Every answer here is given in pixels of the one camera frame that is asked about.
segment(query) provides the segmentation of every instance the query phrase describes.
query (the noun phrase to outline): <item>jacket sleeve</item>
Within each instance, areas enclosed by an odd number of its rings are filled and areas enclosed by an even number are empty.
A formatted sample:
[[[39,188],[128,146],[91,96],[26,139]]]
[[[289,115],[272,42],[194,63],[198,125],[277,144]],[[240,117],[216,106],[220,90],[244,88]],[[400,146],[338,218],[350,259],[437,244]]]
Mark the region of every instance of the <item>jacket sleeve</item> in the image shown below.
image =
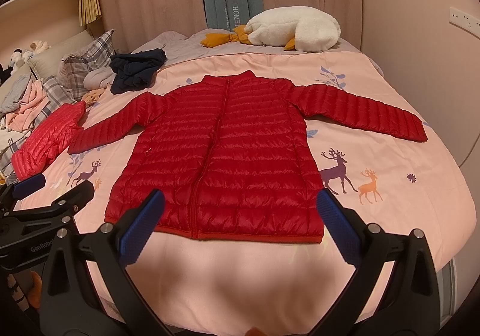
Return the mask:
[[[167,96],[145,92],[132,99],[122,110],[90,128],[78,132],[70,143],[70,155],[113,143],[123,138],[134,125],[147,126],[168,109]]]
[[[357,97],[332,85],[295,86],[288,79],[278,79],[275,87],[306,117],[321,114],[351,128],[385,133],[405,140],[427,140],[421,120],[395,106]]]

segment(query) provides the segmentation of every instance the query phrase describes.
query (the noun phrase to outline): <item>jacket zipper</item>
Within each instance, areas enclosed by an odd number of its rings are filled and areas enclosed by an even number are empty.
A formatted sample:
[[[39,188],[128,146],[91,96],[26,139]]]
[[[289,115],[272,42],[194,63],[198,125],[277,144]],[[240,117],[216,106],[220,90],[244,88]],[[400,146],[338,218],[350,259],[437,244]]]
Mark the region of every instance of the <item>jacket zipper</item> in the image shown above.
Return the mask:
[[[210,162],[210,156],[212,155],[212,151],[215,147],[215,144],[217,143],[218,140],[218,130],[220,128],[220,123],[222,122],[223,114],[225,113],[225,106],[227,104],[227,97],[229,94],[229,88],[230,88],[230,81],[228,80],[226,82],[225,86],[225,96],[223,98],[223,104],[222,108],[220,109],[220,116],[218,117],[217,123],[215,125],[215,134],[213,137],[213,143],[208,150],[207,157],[205,159],[205,164],[203,165],[203,170],[200,176],[198,177],[197,181],[195,182],[195,185],[193,186],[193,191],[191,194],[191,199],[193,201],[191,205],[191,210],[190,210],[190,226],[191,226],[191,235],[193,239],[198,238],[198,228],[197,228],[197,204],[198,204],[198,186],[200,185],[200,182],[203,180],[203,177],[205,176],[207,172],[207,168]]]

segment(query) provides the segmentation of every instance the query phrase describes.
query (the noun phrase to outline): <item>blue gripper pad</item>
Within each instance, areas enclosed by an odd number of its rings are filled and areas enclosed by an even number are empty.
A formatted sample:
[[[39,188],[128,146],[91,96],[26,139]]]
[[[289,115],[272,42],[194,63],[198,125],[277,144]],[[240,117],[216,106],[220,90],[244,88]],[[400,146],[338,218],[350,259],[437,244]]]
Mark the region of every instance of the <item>blue gripper pad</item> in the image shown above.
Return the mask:
[[[118,242],[119,263],[122,267],[137,261],[158,220],[162,217],[164,207],[165,196],[162,191],[157,190]]]
[[[42,189],[44,186],[45,177],[43,174],[36,174],[14,185],[12,196],[14,199],[24,199],[35,191]]]
[[[358,268],[362,263],[360,238],[325,189],[317,194],[317,211],[343,260]]]

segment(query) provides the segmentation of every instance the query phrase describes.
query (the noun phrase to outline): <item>purple deer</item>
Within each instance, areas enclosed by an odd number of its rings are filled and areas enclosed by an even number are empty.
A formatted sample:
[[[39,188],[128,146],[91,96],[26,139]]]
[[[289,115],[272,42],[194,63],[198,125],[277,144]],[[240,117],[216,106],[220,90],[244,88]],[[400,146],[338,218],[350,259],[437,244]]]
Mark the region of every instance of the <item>purple deer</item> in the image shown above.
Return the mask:
[[[345,163],[347,162],[343,157],[345,156],[343,153],[341,153],[338,149],[335,152],[333,148],[330,148],[328,151],[328,154],[331,157],[328,157],[325,155],[325,152],[322,152],[322,156],[326,157],[328,160],[335,160],[337,162],[337,166],[332,167],[332,168],[326,168],[322,169],[320,171],[320,176],[322,177],[322,181],[325,183],[325,187],[328,188],[333,194],[338,195],[337,192],[335,192],[329,185],[329,181],[335,178],[340,178],[342,181],[342,190],[343,194],[346,194],[347,192],[345,191],[345,186],[343,181],[346,179],[349,183],[350,186],[352,186],[353,190],[358,192],[355,187],[353,187],[352,182],[350,179],[347,177],[347,167],[345,167]]]
[[[78,176],[78,178],[75,178],[71,182],[70,187],[74,186],[75,181],[77,181],[77,184],[78,184],[78,182],[82,179],[85,179],[85,180],[90,179],[90,177],[97,171],[98,167],[100,167],[101,165],[102,165],[102,163],[101,163],[100,160],[94,161],[92,163],[92,170],[90,172],[81,172],[80,175]]]

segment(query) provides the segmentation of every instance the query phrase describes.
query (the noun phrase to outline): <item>hanging yellow paper strip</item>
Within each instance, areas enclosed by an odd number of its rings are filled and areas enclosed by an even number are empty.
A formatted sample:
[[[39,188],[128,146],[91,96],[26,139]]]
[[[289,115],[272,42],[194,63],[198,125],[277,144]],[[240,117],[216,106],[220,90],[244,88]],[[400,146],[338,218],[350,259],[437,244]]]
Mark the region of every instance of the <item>hanging yellow paper strip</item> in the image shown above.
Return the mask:
[[[98,0],[78,0],[78,18],[80,26],[92,23],[100,18],[100,3]]]

